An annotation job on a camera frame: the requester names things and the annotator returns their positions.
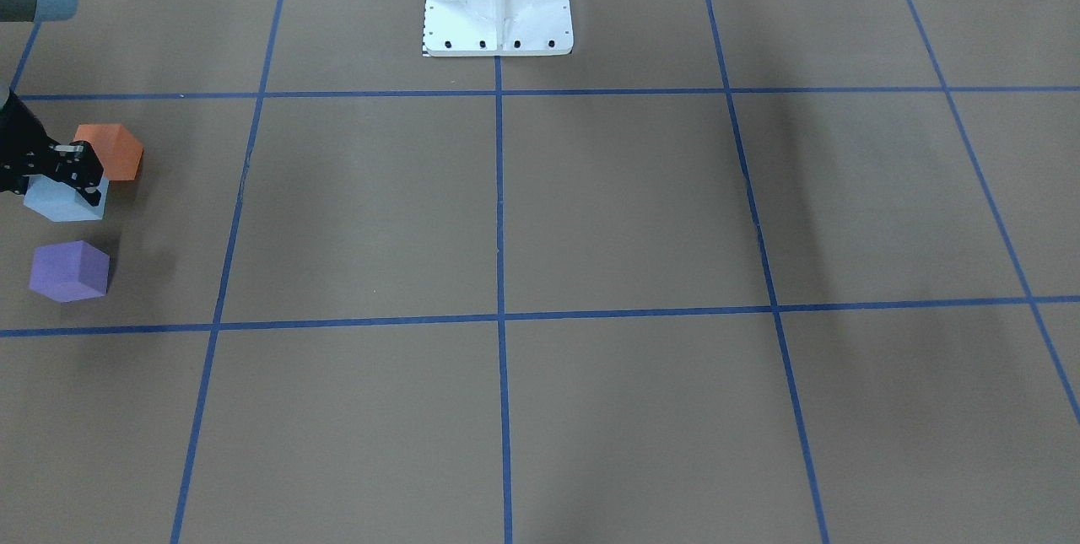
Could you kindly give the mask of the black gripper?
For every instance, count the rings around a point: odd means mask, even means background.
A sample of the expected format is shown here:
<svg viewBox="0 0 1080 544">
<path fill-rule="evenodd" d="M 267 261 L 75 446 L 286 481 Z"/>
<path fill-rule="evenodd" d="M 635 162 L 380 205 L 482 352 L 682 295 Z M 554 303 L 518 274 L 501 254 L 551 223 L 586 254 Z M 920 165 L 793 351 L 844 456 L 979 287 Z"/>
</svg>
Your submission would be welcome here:
<svg viewBox="0 0 1080 544">
<path fill-rule="evenodd" d="M 24 194 L 32 175 L 65 183 L 92 207 L 102 203 L 104 167 L 91 142 L 57 144 L 15 92 L 1 110 L 1 191 Z"/>
</svg>

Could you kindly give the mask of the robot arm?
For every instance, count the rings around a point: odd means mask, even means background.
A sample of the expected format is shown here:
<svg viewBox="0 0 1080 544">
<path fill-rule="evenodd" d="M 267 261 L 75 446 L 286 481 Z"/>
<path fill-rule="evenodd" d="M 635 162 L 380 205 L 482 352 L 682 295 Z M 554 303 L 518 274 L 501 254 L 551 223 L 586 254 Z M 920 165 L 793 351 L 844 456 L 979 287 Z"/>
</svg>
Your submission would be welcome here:
<svg viewBox="0 0 1080 544">
<path fill-rule="evenodd" d="M 3 0 L 4 23 L 68 21 L 78 0 Z M 92 208 L 104 199 L 104 167 L 95 149 L 85 141 L 60 144 L 51 139 L 42 122 L 12 89 L 1 110 L 1 189 L 26 195 L 33 179 L 43 178 L 68 187 Z"/>
</svg>

